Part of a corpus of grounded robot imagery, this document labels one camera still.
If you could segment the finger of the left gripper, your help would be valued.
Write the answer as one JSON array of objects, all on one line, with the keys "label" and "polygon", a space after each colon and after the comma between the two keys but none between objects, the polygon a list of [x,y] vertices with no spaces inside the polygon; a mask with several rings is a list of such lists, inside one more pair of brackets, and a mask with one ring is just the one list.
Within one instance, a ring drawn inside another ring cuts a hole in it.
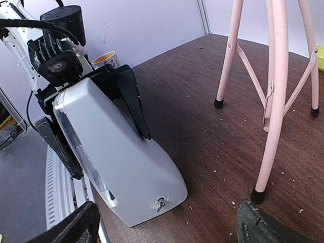
[{"label": "finger of the left gripper", "polygon": [[45,116],[36,121],[34,126],[41,137],[58,155],[70,175],[80,180],[83,177],[82,168],[57,121],[51,121]]}]

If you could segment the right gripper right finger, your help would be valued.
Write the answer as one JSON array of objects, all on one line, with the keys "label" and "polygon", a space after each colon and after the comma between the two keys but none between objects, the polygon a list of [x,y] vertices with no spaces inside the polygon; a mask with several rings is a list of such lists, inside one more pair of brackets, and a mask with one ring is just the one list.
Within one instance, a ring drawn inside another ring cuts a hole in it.
[{"label": "right gripper right finger", "polygon": [[238,242],[315,242],[281,224],[248,199],[237,212]]}]

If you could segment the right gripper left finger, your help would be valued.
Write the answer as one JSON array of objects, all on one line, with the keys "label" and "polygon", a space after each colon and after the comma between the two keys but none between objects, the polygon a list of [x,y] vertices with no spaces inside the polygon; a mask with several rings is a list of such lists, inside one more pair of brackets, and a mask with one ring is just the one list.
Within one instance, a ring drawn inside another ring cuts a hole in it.
[{"label": "right gripper left finger", "polygon": [[92,242],[98,240],[100,214],[92,201],[87,201],[69,216],[29,242]]}]

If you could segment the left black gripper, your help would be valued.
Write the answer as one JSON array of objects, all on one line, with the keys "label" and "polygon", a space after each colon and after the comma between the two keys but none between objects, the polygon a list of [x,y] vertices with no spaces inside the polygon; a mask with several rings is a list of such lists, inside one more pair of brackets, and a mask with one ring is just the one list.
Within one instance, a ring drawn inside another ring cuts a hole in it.
[{"label": "left black gripper", "polygon": [[136,77],[128,65],[121,66],[118,61],[104,60],[94,63],[92,71],[83,74],[85,67],[77,57],[73,42],[69,40],[76,40],[78,47],[86,44],[81,7],[57,7],[42,14],[40,22],[44,35],[37,40],[29,40],[27,45],[31,64],[49,82],[35,95],[46,114],[43,120],[56,121],[54,99],[60,92],[88,77],[110,100],[123,98],[139,134],[150,140],[151,132],[144,117]]}]

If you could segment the white metronome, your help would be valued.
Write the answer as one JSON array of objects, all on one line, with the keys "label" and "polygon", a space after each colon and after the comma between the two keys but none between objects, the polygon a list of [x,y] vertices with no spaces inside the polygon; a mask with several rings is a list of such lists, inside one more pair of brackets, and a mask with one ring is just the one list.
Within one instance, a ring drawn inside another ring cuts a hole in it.
[{"label": "white metronome", "polygon": [[170,156],[156,141],[140,136],[91,79],[60,92],[53,112],[88,179],[128,227],[187,199],[185,181]]}]

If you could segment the pink music stand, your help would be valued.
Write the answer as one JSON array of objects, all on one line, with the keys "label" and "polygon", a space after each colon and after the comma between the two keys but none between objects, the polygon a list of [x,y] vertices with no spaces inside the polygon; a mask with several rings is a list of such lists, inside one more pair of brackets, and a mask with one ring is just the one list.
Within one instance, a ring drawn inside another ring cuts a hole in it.
[{"label": "pink music stand", "polygon": [[269,39],[268,85],[267,92],[264,93],[245,52],[237,43],[243,3],[242,0],[233,1],[229,36],[214,107],[216,109],[223,107],[224,92],[232,66],[233,56],[235,53],[238,53],[263,105],[263,130],[268,134],[258,179],[250,196],[250,200],[254,204],[259,205],[263,202],[266,195],[266,187],[278,148],[283,118],[296,100],[308,78],[311,79],[312,91],[310,114],[314,118],[319,115],[318,49],[316,47],[309,3],[308,1],[299,1],[298,5],[306,34],[309,62],[293,93],[287,98],[289,38],[286,2],[267,1]]}]

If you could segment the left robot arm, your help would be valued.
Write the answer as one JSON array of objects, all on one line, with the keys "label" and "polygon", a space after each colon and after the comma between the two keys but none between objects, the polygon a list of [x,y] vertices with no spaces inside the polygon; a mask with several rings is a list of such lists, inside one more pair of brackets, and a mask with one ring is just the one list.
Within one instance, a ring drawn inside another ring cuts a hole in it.
[{"label": "left robot arm", "polygon": [[23,68],[31,86],[30,95],[45,116],[30,123],[58,155],[70,175],[83,177],[82,167],[69,146],[53,104],[60,92],[90,78],[110,99],[123,99],[135,128],[145,139],[151,133],[143,114],[141,97],[132,68],[115,57],[91,62],[84,49],[86,36],[82,9],[62,1],[35,20],[23,1],[1,1],[1,41]]}]

